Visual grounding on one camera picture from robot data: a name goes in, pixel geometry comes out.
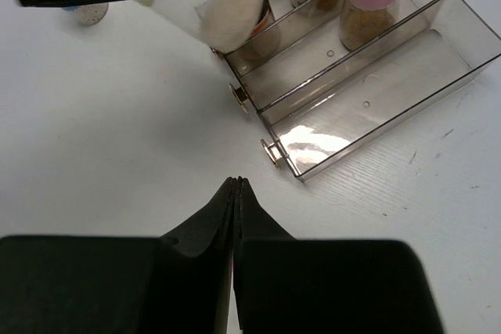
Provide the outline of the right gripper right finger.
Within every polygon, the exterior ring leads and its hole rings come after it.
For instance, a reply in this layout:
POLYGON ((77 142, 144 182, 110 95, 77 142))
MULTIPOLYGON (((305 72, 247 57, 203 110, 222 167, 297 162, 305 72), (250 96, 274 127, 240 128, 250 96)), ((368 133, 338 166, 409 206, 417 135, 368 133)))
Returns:
POLYGON ((441 333, 418 256, 394 239, 296 239, 240 178, 233 288, 244 333, 441 333))

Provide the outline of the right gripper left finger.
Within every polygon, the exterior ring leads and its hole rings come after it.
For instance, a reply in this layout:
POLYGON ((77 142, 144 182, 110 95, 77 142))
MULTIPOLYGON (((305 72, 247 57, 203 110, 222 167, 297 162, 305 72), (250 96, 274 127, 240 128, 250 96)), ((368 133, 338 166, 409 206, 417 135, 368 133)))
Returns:
POLYGON ((4 237, 2 332, 225 332, 236 187, 159 237, 4 237))

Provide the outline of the orange label sauce jar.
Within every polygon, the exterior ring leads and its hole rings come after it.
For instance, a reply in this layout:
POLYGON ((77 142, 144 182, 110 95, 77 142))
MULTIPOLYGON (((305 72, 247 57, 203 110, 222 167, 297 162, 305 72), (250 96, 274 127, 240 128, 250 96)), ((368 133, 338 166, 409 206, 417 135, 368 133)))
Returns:
POLYGON ((269 0, 261 0, 261 13, 255 28, 248 39, 237 52, 237 55, 251 62, 264 61, 269 58, 279 47, 280 32, 273 28, 265 29, 276 21, 269 0))

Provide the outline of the pink lid spice bottle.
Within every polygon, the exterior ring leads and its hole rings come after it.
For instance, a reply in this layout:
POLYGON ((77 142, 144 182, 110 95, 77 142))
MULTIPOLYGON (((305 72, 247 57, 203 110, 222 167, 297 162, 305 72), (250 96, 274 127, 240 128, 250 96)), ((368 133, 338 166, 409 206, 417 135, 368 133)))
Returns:
POLYGON ((381 36, 397 21, 398 0, 344 0, 339 37, 349 51, 354 51, 381 36))

